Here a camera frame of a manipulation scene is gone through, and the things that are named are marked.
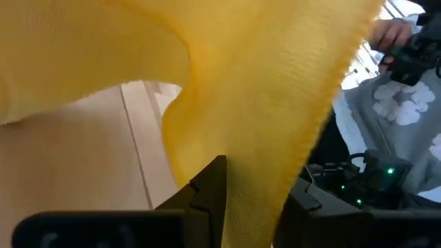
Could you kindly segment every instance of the floor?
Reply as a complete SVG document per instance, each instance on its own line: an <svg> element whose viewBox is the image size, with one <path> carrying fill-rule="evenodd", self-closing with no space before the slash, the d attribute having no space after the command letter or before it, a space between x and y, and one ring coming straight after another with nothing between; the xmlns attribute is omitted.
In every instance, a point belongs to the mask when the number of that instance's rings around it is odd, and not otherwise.
<svg viewBox="0 0 441 248"><path fill-rule="evenodd" d="M160 124L177 94L131 82L0 127L0 247L40 211L152 209L170 197Z"/></svg>

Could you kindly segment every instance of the black plastic part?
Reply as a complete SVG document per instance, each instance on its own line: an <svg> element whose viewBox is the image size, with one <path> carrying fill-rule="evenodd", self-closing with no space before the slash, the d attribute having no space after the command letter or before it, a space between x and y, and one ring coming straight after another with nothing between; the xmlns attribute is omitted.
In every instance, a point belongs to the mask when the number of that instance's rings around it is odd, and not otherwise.
<svg viewBox="0 0 441 248"><path fill-rule="evenodd" d="M223 222L227 203L227 157L217 156L205 169L191 179L181 190L156 209L170 209L176 206L191 207L209 214L212 247L220 248L222 243Z"/></svg>
<svg viewBox="0 0 441 248"><path fill-rule="evenodd" d="M358 209L299 178L283 208L273 246L438 247L440 231L441 211L437 209ZM434 246L409 246L416 242Z"/></svg>
<svg viewBox="0 0 441 248"><path fill-rule="evenodd" d="M441 11L441 5L438 0L412 0L412 2L421 6L427 13Z"/></svg>
<svg viewBox="0 0 441 248"><path fill-rule="evenodd" d="M227 159L218 156L154 211L47 212L23 220L13 248L220 248Z"/></svg>
<svg viewBox="0 0 441 248"><path fill-rule="evenodd" d="M320 203L304 206L305 198ZM274 248L361 247L371 216L305 181L292 188L274 237Z"/></svg>
<svg viewBox="0 0 441 248"><path fill-rule="evenodd" d="M384 59L392 56L393 62L387 70L392 71L391 80L414 86L430 69L439 69L441 57L441 4L437 10L421 14L417 25L422 25L419 33L414 34L404 47L393 46Z"/></svg>
<svg viewBox="0 0 441 248"><path fill-rule="evenodd" d="M12 247L209 247L206 218L200 211L178 210L42 213L20 223ZM198 244L188 237L189 227L201 235Z"/></svg>
<svg viewBox="0 0 441 248"><path fill-rule="evenodd" d="M372 149L365 152L365 163L363 174L369 175L369 187L379 192L400 189L412 168L409 161ZM388 169L392 169L393 173L388 174Z"/></svg>

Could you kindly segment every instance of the person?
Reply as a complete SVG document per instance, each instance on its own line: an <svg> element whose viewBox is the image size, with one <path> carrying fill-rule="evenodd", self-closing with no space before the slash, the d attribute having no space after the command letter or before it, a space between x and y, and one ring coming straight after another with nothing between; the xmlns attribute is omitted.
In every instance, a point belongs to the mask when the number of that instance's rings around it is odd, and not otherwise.
<svg viewBox="0 0 441 248"><path fill-rule="evenodd" d="M420 31L417 19L411 15L377 20L369 38L371 48L385 53L393 45L405 45ZM384 59L385 63L392 61L393 57ZM392 81L386 64L380 64L379 71L379 76L340 93L334 101L335 115L323 127L324 135L312 150L309 163L338 162L345 152L349 155L366 149L387 152L413 165L402 186L406 193L441 203L441 79L428 70L411 87ZM336 149L337 160L323 156L323 149Z"/></svg>

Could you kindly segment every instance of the electronic equipment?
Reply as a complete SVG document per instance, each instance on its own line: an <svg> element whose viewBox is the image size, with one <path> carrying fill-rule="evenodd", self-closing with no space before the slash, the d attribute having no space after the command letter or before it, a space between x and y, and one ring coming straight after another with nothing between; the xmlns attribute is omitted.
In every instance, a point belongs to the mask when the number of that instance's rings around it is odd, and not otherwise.
<svg viewBox="0 0 441 248"><path fill-rule="evenodd" d="M420 14L417 25L422 29L407 41L404 47L393 46L380 64L387 64L391 71L391 80L414 86L424 72L435 69L436 75L441 78L441 4L427 1L431 11ZM392 63L384 60L392 56Z"/></svg>
<svg viewBox="0 0 441 248"><path fill-rule="evenodd" d="M421 6L426 13L432 13L440 10L440 2L438 0L411 0Z"/></svg>
<svg viewBox="0 0 441 248"><path fill-rule="evenodd" d="M349 163L309 165L291 189L274 248L439 247L441 211L410 209L401 190L411 164L367 150L365 170Z"/></svg>

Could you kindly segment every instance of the black device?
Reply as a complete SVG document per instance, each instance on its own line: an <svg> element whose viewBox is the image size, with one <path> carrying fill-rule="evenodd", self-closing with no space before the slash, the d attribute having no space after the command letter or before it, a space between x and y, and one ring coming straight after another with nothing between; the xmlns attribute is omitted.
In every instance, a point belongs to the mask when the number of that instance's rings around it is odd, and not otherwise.
<svg viewBox="0 0 441 248"><path fill-rule="evenodd" d="M13 248L221 248L227 160L218 156L154 211L47 212L16 227Z"/></svg>
<svg viewBox="0 0 441 248"><path fill-rule="evenodd" d="M405 85L414 86L425 71L434 68L441 78L441 4L427 1L426 5L430 12L420 14L417 21L421 32L412 35L404 47L393 46L380 62L385 64L384 60L392 56L392 63L387 64L391 79Z"/></svg>
<svg viewBox="0 0 441 248"><path fill-rule="evenodd" d="M412 2L421 6L426 13L436 12L440 8L438 0L411 0Z"/></svg>
<svg viewBox="0 0 441 248"><path fill-rule="evenodd" d="M365 170L350 163L362 156ZM401 190L411 164L374 150L348 163L308 165L291 189L274 248L439 247L441 211L412 209Z"/></svg>

